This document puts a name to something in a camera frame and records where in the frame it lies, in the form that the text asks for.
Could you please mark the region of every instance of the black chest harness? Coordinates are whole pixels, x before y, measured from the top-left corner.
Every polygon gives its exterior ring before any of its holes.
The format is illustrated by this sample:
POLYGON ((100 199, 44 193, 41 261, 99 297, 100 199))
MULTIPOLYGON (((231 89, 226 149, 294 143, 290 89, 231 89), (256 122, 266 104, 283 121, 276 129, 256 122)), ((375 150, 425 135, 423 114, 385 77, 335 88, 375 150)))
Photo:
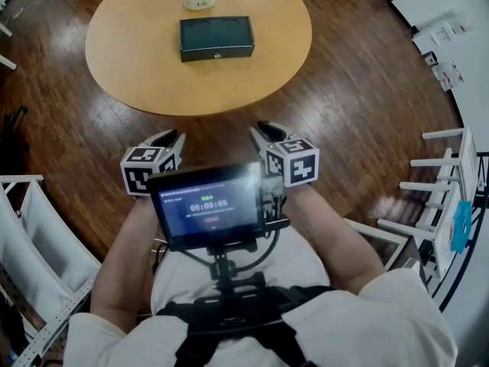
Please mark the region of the black chest harness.
POLYGON ((222 340, 246 336, 274 351, 289 367, 313 367, 282 314, 332 290, 326 286, 263 287, 226 297, 201 297, 193 304, 169 302, 157 315, 178 317, 189 325, 187 338, 176 351, 175 367, 203 367, 222 340))

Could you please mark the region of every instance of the person's right arm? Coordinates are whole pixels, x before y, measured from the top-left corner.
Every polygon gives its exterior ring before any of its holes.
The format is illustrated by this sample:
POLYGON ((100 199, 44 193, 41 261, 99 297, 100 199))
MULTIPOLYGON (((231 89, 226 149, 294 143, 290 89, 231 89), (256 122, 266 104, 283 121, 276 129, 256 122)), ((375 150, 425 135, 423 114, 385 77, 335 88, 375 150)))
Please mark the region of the person's right arm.
POLYGON ((288 189, 284 212, 307 224, 308 240, 336 287, 358 294, 385 273, 376 251, 311 186, 288 189))

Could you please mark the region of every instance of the person's left arm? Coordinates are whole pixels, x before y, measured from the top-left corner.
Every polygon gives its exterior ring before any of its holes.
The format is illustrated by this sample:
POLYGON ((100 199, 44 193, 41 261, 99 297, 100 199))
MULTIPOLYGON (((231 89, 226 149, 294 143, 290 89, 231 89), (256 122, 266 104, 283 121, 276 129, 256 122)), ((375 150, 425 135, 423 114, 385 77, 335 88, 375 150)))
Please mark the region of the person's left arm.
POLYGON ((125 333, 136 326, 157 224, 151 198, 137 199, 93 285, 90 313, 113 323, 125 333))

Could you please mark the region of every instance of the wooden table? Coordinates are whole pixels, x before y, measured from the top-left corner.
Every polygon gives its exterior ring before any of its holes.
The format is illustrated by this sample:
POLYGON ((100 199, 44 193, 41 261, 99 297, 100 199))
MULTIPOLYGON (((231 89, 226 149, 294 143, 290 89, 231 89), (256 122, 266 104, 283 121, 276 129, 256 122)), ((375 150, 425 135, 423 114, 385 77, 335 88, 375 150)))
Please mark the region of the wooden table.
POLYGON ((189 11, 183 0, 104 0, 90 22, 86 60, 96 82, 133 108, 205 115, 246 106, 283 86, 312 39, 302 0, 216 0, 189 11), (179 20, 248 15, 251 57, 180 61, 179 20))

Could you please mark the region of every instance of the person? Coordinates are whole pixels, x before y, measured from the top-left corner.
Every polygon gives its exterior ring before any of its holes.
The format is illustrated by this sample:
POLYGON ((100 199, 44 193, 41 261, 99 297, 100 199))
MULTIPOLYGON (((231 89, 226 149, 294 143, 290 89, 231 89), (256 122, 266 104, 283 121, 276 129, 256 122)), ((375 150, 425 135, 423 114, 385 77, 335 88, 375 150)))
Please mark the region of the person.
MULTIPOLYGON (((263 271, 267 285, 335 288, 282 316, 295 329, 308 360, 328 367, 455 365, 457 348, 450 330, 415 271, 386 272, 375 250, 309 185, 289 189, 284 212, 309 224, 309 243, 288 227, 271 255, 241 276, 263 271)), ((98 273, 90 313, 70 320, 67 367, 175 365, 187 324, 177 317, 155 316, 156 312, 171 300, 191 303, 217 291, 207 267, 169 252, 154 278, 154 316, 137 326, 156 231, 152 202, 138 199, 98 273)), ((258 252, 231 252, 229 258, 237 266, 249 264, 270 243, 258 242, 258 252)), ((205 251, 193 252, 210 259, 205 251)), ((208 365, 285 364, 256 339, 245 337, 221 342, 208 365)))

